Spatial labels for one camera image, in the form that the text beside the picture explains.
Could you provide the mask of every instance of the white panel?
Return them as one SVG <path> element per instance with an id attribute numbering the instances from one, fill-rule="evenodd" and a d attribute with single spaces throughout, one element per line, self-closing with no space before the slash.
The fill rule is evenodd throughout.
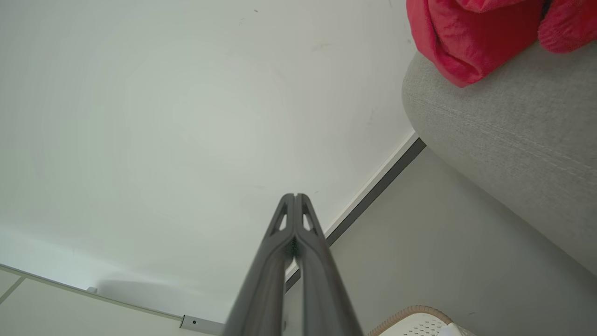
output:
<path id="1" fill-rule="evenodd" d="M 0 305 L 2 336 L 202 336 L 180 322 L 26 279 Z"/>
<path id="2" fill-rule="evenodd" d="M 6 293 L 8 288 L 12 286 L 20 276 L 5 271 L 0 271 L 0 297 Z"/>

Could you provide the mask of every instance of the stitching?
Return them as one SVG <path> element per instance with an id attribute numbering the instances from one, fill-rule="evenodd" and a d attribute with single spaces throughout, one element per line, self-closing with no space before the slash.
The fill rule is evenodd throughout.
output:
<path id="1" fill-rule="evenodd" d="M 447 110 L 450 110 L 450 111 L 451 111 L 452 113 L 454 113 L 454 114 L 459 114 L 459 115 L 462 115 L 462 116 L 464 116 L 464 118 L 467 118 L 467 119 L 469 120 L 469 122 L 470 122 L 470 123 L 472 123 L 472 124 L 476 125 L 476 126 L 477 126 L 477 128 L 479 128 L 479 129 L 483 128 L 483 125 L 477 124 L 476 122 L 474 122 L 474 121 L 470 120 L 470 117 L 469 117 L 469 115 L 468 115 L 467 113 L 464 113 L 464 112 L 458 111 L 458 110 L 456 110 L 456 109 L 453 109 L 453 108 L 451 108 L 451 107 L 449 107 L 449 106 L 436 105 L 436 104 L 434 104 L 434 103 L 432 103 L 432 102 L 428 102 L 428 101 L 426 101 L 426 100 L 423 100 L 423 99 L 421 99 L 421 98 L 419 98 L 419 97 L 415 96 L 414 94 L 412 94 L 412 93 L 410 93 L 410 92 L 407 92 L 406 90 L 405 90 L 405 93 L 406 93 L 406 94 L 408 94 L 409 96 L 411 96 L 411 98 L 413 98 L 413 99 L 415 99 L 415 100 L 417 100 L 417 101 L 419 101 L 419 102 L 422 102 L 422 103 L 425 103 L 425 104 L 427 104 L 427 105 L 430 105 L 430 106 L 436 107 L 436 108 L 438 108 L 438 109 L 447 109 Z M 543 145 L 540 145 L 539 143 L 537 143 L 537 142 L 534 142 L 534 141 L 533 141 L 533 140 L 531 140 L 531 139 L 528 139 L 528 138 L 525 138 L 525 137 L 523 137 L 523 136 L 520 136 L 520 135 L 514 134 L 514 133 L 512 133 L 511 131 L 508 131 L 508 130 L 506 130 L 506 129 L 503 129 L 503 128 L 499 127 L 499 126 L 496 126 L 496 125 L 491 125 L 491 126 L 485 126 L 485 127 L 492 127 L 492 128 L 495 128 L 495 129 L 499 129 L 499 130 L 501 130 L 502 132 L 505 132 L 505 133 L 507 133 L 507 134 L 509 134 L 509 135 L 513 136 L 514 138 L 517 138 L 517 139 L 519 139 L 519 140 L 524 140 L 524 141 L 530 142 L 530 143 L 532 143 L 533 145 L 536 145 L 536 146 L 539 146 L 539 147 L 541 147 L 541 148 L 545 149 L 546 151 L 549 151 L 549 152 L 555 153 L 555 154 L 557 154 L 557 155 L 559 155 L 559 156 L 561 156 L 561 157 L 563 157 L 563 158 L 565 158 L 565 159 L 567 159 L 567 160 L 570 160 L 570 161 L 572 161 L 572 162 L 574 162 L 574 163 L 577 163 L 577 164 L 579 164 L 579 165 L 581 165 L 581 166 L 583 166 L 583 167 L 585 167 L 585 168 L 587 168 L 587 169 L 591 170 L 592 172 L 597 172 L 597 170 L 596 170 L 595 168 L 591 167 L 591 166 L 587 166 L 586 164 L 584 164 L 584 163 L 582 163 L 582 162 L 579 162 L 579 161 L 577 161 L 577 160 L 575 160 L 575 159 L 573 159 L 573 158 L 571 158 L 571 157 L 569 157 L 569 156 L 567 156 L 567 155 L 565 155 L 565 154 L 563 154 L 563 153 L 557 152 L 557 151 L 555 151 L 555 150 L 553 150 L 553 149 L 551 149 L 551 148 L 548 148 L 548 147 L 545 147 L 545 146 L 543 146 Z"/>
<path id="2" fill-rule="evenodd" d="M 427 102 L 427 101 L 425 101 L 425 100 L 419 99 L 418 97 L 415 97 L 414 95 L 412 95 L 410 92 L 406 92 L 406 94 L 408 94 L 409 96 L 411 96 L 411 98 L 413 98 L 414 100 L 416 100 L 416 101 L 418 101 L 418 102 L 420 102 L 420 103 L 422 103 L 422 104 L 424 104 L 424 105 L 429 105 L 429 106 L 432 106 L 432 107 L 435 107 L 435 108 L 438 108 L 438 109 L 444 109 L 444 108 L 445 108 L 445 109 L 451 110 L 451 112 L 454 112 L 454 110 L 453 110 L 453 109 L 451 109 L 451 108 L 449 108 L 449 107 L 446 107 L 446 106 L 436 106 L 436 105 L 434 105 L 434 104 L 432 104 L 432 103 L 429 103 L 429 102 Z M 444 114 L 444 115 L 447 115 L 447 116 L 449 116 L 449 117 L 450 117 L 450 118 L 452 118 L 452 119 L 456 119 L 456 118 L 457 118 L 457 116 L 455 116 L 455 115 L 451 115 L 451 114 Z M 461 120 L 461 119 L 458 119 L 458 120 L 459 120 L 459 122 L 462 122 L 462 123 L 464 123 L 464 124 L 465 124 L 465 125 L 467 125 L 467 126 L 474 126 L 474 127 L 475 127 L 475 128 L 477 128 L 479 131 L 481 131 L 481 132 L 483 132 L 483 133 L 485 133 L 485 134 L 487 134 L 487 135 L 489 135 L 489 136 L 492 136 L 492 137 L 494 137 L 494 138 L 500 139 L 500 140 L 502 140 L 503 142 L 506 142 L 507 144 L 509 144 L 509 145 L 511 145 L 511 146 L 513 146 L 513 147 L 515 147 L 515 148 L 518 148 L 518 149 L 520 149 L 520 150 L 521 150 L 521 151 L 523 151 L 523 152 L 529 153 L 529 154 L 531 154 L 531 155 L 533 155 L 533 156 L 535 156 L 535 157 L 537 157 L 537 158 L 539 158 L 539 159 L 541 159 L 541 160 L 545 161 L 546 163 L 549 163 L 549 164 L 551 164 L 552 166 L 555 166 L 555 167 L 557 167 L 557 168 L 560 168 L 561 170 L 563 170 L 563 171 L 565 171 L 565 172 L 567 172 L 567 173 L 569 173 L 569 174 L 571 174 L 571 175 L 574 175 L 574 176 L 576 176 L 576 177 L 578 177 L 578 178 L 582 179 L 583 181 L 586 181 L 587 183 L 589 183 L 589 184 L 591 184 L 591 185 L 596 185 L 596 183 L 595 183 L 595 182 L 591 182 L 591 181 L 587 180 L 586 178 L 584 178 L 584 177 L 582 177 L 582 176 L 580 176 L 580 175 L 578 175 L 578 174 L 576 174 L 576 173 L 570 172 L 568 169 L 566 169 L 566 168 L 564 168 L 564 167 L 560 167 L 559 165 L 557 165 L 557 164 L 555 164 L 555 163 L 553 163 L 553 162 L 551 162 L 551 161 L 549 161 L 549 160 L 547 160 L 547 159 L 545 159 L 545 158 L 543 158 L 543 157 L 541 157 L 541 156 L 539 156 L 539 155 L 537 155 L 537 154 L 535 154 L 535 153 L 533 153 L 533 152 L 531 152 L 531 151 L 529 151 L 529 150 L 527 150 L 527 149 L 525 149 L 525 148 L 522 148 L 522 147 L 520 147 L 520 146 L 517 146 L 516 144 L 514 144 L 514 143 L 512 143 L 512 142 L 509 142 L 508 140 L 506 140 L 506 139 L 504 139 L 504 138 L 502 138 L 502 137 L 500 137 L 500 136 L 497 136 L 497 135 L 495 135 L 495 134 L 493 134 L 493 133 L 490 133 L 490 132 L 488 132 L 488 131 L 484 130 L 484 129 L 483 129 L 483 127 L 481 127 L 479 124 L 476 124 L 476 123 L 474 123 L 474 122 L 471 122 L 471 121 L 468 121 L 468 120 Z"/>

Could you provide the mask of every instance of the red clothing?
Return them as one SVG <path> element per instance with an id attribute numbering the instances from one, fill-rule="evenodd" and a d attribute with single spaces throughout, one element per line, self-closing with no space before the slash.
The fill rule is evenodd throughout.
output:
<path id="1" fill-rule="evenodd" d="M 590 9 L 562 5 L 569 2 L 581 2 Z M 561 45 L 570 51 L 596 38 L 597 0 L 554 0 L 541 22 L 543 4 L 544 0 L 407 0 L 407 12 L 418 50 L 445 78 L 464 87 L 534 43 L 538 31 L 541 41 L 549 41 L 553 47 L 548 49 L 554 51 L 561 50 Z M 558 20 L 549 22 L 550 17 Z M 580 29 L 566 30 L 573 23 Z"/>

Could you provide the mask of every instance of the gray fabric upholstery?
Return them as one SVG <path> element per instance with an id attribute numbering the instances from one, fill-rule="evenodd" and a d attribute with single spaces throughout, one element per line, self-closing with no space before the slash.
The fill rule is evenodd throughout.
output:
<path id="1" fill-rule="evenodd" d="M 434 152 L 597 275 L 597 43 L 535 44 L 465 88 L 417 54 L 402 100 Z"/>

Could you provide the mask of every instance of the red fabric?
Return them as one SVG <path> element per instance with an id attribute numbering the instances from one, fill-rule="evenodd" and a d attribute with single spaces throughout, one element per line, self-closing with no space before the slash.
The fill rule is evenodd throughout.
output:
<path id="1" fill-rule="evenodd" d="M 418 50 L 464 87 L 537 40 L 542 6 L 543 0 L 407 0 L 407 13 Z"/>
<path id="2" fill-rule="evenodd" d="M 554 53 L 569 53 L 596 40 L 597 0 L 553 0 L 538 37 Z"/>

